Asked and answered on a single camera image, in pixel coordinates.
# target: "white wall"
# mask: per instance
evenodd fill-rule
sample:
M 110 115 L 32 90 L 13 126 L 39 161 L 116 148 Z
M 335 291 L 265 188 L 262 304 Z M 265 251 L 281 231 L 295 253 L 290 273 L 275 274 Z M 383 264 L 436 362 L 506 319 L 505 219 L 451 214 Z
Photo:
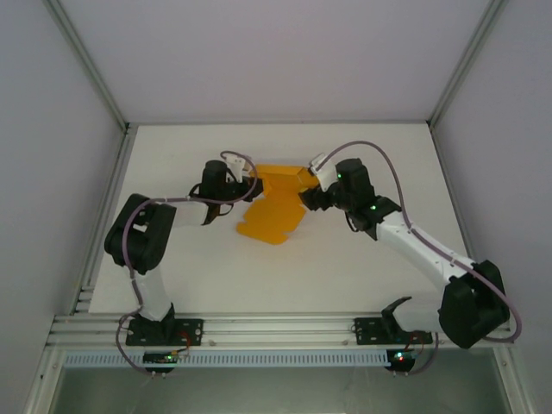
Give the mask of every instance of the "white wall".
M 11 414 L 74 288 L 119 133 L 41 2 L 3 2 L 0 56 L 0 411 Z
M 427 119 L 488 0 L 63 0 L 132 122 Z
M 510 2 L 437 129 L 469 237 L 502 269 L 552 406 L 552 2 Z

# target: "glass panel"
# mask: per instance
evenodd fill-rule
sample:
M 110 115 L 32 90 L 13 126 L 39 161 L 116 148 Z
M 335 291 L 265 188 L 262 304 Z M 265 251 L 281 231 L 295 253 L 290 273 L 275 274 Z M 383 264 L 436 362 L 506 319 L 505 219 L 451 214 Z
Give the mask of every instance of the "glass panel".
M 66 369 L 52 414 L 508 413 L 491 350 L 447 350 L 427 372 L 384 368 Z

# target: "wire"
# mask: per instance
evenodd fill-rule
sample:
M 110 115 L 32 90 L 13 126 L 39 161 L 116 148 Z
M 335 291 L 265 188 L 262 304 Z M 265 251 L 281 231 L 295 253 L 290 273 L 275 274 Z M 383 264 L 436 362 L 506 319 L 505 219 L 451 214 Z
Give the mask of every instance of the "wire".
M 514 316 L 514 320 L 516 321 L 516 329 L 514 330 L 514 333 L 506 338 L 492 338 L 486 336 L 486 341 L 489 342 L 499 342 L 499 343 L 509 343 L 514 342 L 516 339 L 519 338 L 522 331 L 522 321 L 521 316 L 519 315 L 518 310 L 513 305 L 513 303 L 506 297 L 506 295 L 493 283 L 491 283 L 489 280 L 485 279 L 479 272 L 476 272 L 471 267 L 456 261 L 454 257 L 452 257 L 450 254 L 447 254 L 446 252 L 443 252 L 439 247 L 435 246 L 431 241 L 427 240 L 423 235 L 421 235 L 413 226 L 411 219 L 408 217 L 408 214 L 406 213 L 406 206 L 405 206 L 405 196 L 403 194 L 403 189 L 400 185 L 400 181 L 398 180 L 397 171 L 395 170 L 395 167 L 393 163 L 391 162 L 391 159 L 387 156 L 386 152 L 377 144 L 374 144 L 370 141 L 351 141 L 347 142 L 336 149 L 334 149 L 331 153 L 328 154 L 326 158 L 318 165 L 317 171 L 319 171 L 334 155 L 342 151 L 343 149 L 347 147 L 352 147 L 353 145 L 368 145 L 369 147 L 374 148 L 377 150 L 383 158 L 386 160 L 387 165 L 389 166 L 389 169 L 391 170 L 391 174 L 393 176 L 393 179 L 395 180 L 395 185 L 397 186 L 397 193 L 398 193 L 398 200 L 400 203 L 401 210 L 403 211 L 403 218 L 405 219 L 406 226 L 411 231 L 411 233 L 421 242 L 423 243 L 427 248 L 431 249 L 435 253 L 439 254 L 443 259 L 450 262 L 451 266 L 458 266 L 463 271 L 471 274 L 476 278 L 479 282 L 481 282 L 483 285 L 488 287 L 492 293 L 494 293 L 496 296 L 499 297 L 499 299 L 510 309 L 511 314 Z
M 416 339 L 419 339 L 420 341 L 420 344 L 422 345 L 422 349 L 420 349 L 418 352 L 417 352 L 417 356 L 420 356 L 423 352 L 423 348 L 425 346 L 424 342 L 423 342 L 423 332 L 418 332 L 418 331 L 414 331 L 411 333 L 411 337 L 409 338 L 408 340 L 408 343 L 406 344 L 405 346 L 405 349 L 403 349 L 403 352 L 412 352 L 412 351 L 415 351 L 415 349 L 409 349 L 410 345 L 412 344 L 412 341 L 415 341 Z
M 134 368 L 136 371 L 139 371 L 140 373 L 144 373 L 148 376 L 151 375 L 151 373 L 148 372 L 145 368 L 139 367 L 136 364 L 134 364 L 134 362 L 124 352 L 124 349 L 122 348 L 121 343 L 119 341 L 119 335 L 121 334 L 123 324 L 127 321 L 127 319 L 129 319 L 129 317 L 133 317 L 133 316 L 139 314 L 141 312 L 142 308 L 144 307 L 144 298 L 142 297 L 142 295 L 140 293 L 140 289 L 138 288 L 138 283 L 136 282 L 136 276 L 135 276 L 135 269 L 132 267 L 132 263 L 131 263 L 130 257 L 129 257 L 129 231 L 130 231 L 130 228 L 132 227 L 132 223 L 136 219 L 136 216 L 138 216 L 140 211 L 142 211 L 149 204 L 153 204 L 153 203 L 171 203 L 171 204 L 174 204 L 174 203 L 187 203 L 189 201 L 199 201 L 199 202 L 202 202 L 202 203 L 213 203 L 213 204 L 233 204 L 233 203 L 237 203 L 237 202 L 242 201 L 242 200 L 246 199 L 247 197 L 249 197 L 253 193 L 253 191 L 255 191 L 255 188 L 257 186 L 257 181 L 259 180 L 259 174 L 257 173 L 257 167 L 255 166 L 253 161 L 251 161 L 251 159 L 249 157 L 247 157 L 247 155 L 243 155 L 243 154 L 237 153 L 235 151 L 229 151 L 229 150 L 222 151 L 220 153 L 220 157 L 223 160 L 225 160 L 225 155 L 227 155 L 227 154 L 235 155 L 237 157 L 243 158 L 249 164 L 249 166 L 251 166 L 251 169 L 253 170 L 253 173 L 254 173 L 253 184 L 251 185 L 251 188 L 249 188 L 249 190 L 243 196 L 238 197 L 235 200 L 230 200 L 230 201 L 219 201 L 219 200 L 212 200 L 210 198 L 199 198 L 199 197 L 193 197 L 193 196 L 176 197 L 176 198 L 150 198 L 149 200 L 146 200 L 143 203 L 141 203 L 140 205 L 138 205 L 138 207 L 136 207 L 135 210 L 132 213 L 130 213 L 129 219 L 125 223 L 124 229 L 122 231 L 122 257 L 124 259 L 125 266 L 129 269 L 130 284 L 132 285 L 132 290 L 134 291 L 134 293 L 136 295 L 136 299 L 138 300 L 138 309 L 123 315 L 121 317 L 121 319 L 119 319 L 119 325 L 117 326 L 117 331 L 116 331 L 116 335 L 115 335 L 115 342 L 116 342 L 117 349 L 119 350 L 119 353 L 124 358 L 124 360 L 132 368 Z
M 136 365 L 131 359 L 130 357 L 127 355 L 126 352 L 124 352 L 124 349 L 122 349 L 122 345 L 121 345 L 121 340 L 120 340 L 120 335 L 121 335 L 121 329 L 122 329 L 122 326 L 124 325 L 125 322 L 127 322 L 127 319 L 129 319 L 130 317 L 133 317 L 135 315 L 138 314 L 138 310 L 134 310 L 130 313 L 127 313 L 125 315 L 123 315 L 121 317 L 121 319 L 119 319 L 119 326 L 117 326 L 117 331 L 115 333 L 115 345 L 117 346 L 117 349 L 119 350 L 119 354 L 121 354 L 121 356 L 124 358 L 124 360 L 132 367 L 134 368 L 136 371 L 138 371 L 139 373 L 143 373 L 145 375 L 147 375 L 148 377 L 151 377 L 152 376 L 152 373 L 150 373 L 146 368 L 144 367 L 140 367 L 138 365 Z
M 431 352 L 431 355 L 428 358 L 428 360 L 420 368 L 415 369 L 414 371 L 410 371 L 409 373 L 405 373 L 404 376 L 405 377 L 410 377 L 411 375 L 417 375 L 419 373 L 423 373 L 424 371 L 426 371 L 429 367 L 431 367 L 431 365 L 435 361 L 435 358 L 437 357 L 437 351 L 438 350 L 439 350 L 439 334 L 436 332 L 435 333 L 435 347 L 433 347 L 433 351 Z
M 349 217 L 347 213 L 345 213 L 345 220 L 347 221 L 347 225 L 353 233 L 359 232 L 359 230 L 351 223 L 351 217 Z

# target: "black mounting bracket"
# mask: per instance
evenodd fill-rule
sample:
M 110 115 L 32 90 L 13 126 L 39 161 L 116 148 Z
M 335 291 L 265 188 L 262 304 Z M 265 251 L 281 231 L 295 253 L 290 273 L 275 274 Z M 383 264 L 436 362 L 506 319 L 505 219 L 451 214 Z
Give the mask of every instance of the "black mounting bracket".
M 433 336 L 430 332 L 397 331 L 393 334 L 385 326 L 382 317 L 357 317 L 354 320 L 354 333 L 356 334 L 357 345 L 412 345 L 433 343 Z
M 203 319 L 176 318 L 171 306 L 162 321 L 137 315 L 130 321 L 125 343 L 129 347 L 198 347 L 203 334 Z

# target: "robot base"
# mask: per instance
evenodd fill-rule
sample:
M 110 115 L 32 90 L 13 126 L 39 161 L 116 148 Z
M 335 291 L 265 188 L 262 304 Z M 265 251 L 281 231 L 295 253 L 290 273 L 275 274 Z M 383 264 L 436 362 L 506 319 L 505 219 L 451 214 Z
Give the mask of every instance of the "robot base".
M 130 321 L 125 343 L 128 347 L 198 347 L 203 333 L 203 319 L 175 318 L 171 305 L 159 322 L 137 315 Z

